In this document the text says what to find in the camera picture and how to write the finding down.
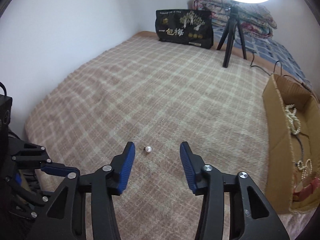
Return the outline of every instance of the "folded quilt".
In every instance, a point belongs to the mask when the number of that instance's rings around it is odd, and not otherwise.
[[[211,11],[212,25],[220,27],[226,26],[229,19],[226,9],[234,4],[232,0],[195,0],[193,8]],[[244,33],[262,39],[269,39],[273,36],[272,29],[276,29],[277,24],[265,6],[247,3],[239,3],[237,6]]]

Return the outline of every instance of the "cardboard box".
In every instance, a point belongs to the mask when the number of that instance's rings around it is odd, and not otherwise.
[[[269,131],[269,170],[265,195],[278,214],[306,212],[320,202],[320,188],[305,200],[293,201],[295,185],[302,172],[296,163],[301,159],[301,147],[291,134],[285,114],[287,105],[295,105],[301,122],[298,134],[304,147],[303,163],[311,159],[312,171],[320,172],[320,110],[317,99],[300,84],[283,76],[271,75],[263,92]]]

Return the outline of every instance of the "tripod leg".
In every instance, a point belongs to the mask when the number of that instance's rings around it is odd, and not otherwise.
[[[240,40],[241,40],[241,47],[242,47],[243,58],[244,58],[244,59],[247,59],[247,53],[245,52],[244,35],[243,35],[243,31],[242,31],[242,27],[241,27],[241,24],[240,24],[239,19],[237,20],[237,25],[238,25],[238,31],[239,31]]]
[[[224,61],[223,61],[223,67],[227,68],[232,52],[232,47],[233,47],[233,41],[235,39],[235,32],[236,32],[236,21],[234,19],[230,20],[229,23],[229,36],[228,36],[228,43],[227,43],[227,49],[226,49],[226,54],[224,56]]]
[[[230,26],[230,20],[228,20],[226,27],[224,28],[223,34],[221,36],[221,40],[219,42],[219,45],[217,47],[217,50],[220,50],[224,41],[226,40],[226,37],[228,36],[229,33],[229,26]]]

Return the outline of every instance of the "tree illustration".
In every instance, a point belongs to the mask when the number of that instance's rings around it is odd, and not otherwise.
[[[193,11],[188,12],[185,16],[180,18],[180,23],[183,24],[183,28],[185,29],[187,27],[187,24],[190,25],[197,25],[194,27],[194,30],[199,31],[199,28],[201,25],[204,25],[204,21],[196,15]]]

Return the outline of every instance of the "beige checkered blanket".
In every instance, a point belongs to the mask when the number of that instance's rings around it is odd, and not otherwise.
[[[224,69],[223,58],[223,51],[136,35],[82,65],[47,95],[26,122],[28,138],[45,146],[54,162],[82,174],[110,163],[133,141],[129,184],[114,197],[122,239],[194,239],[202,197],[188,189],[182,141],[222,172],[247,171],[262,191],[268,172],[261,97],[268,76],[233,55]],[[150,154],[142,150],[147,145]],[[43,189],[53,190],[60,181],[41,174]],[[311,215],[281,218],[294,237]]]

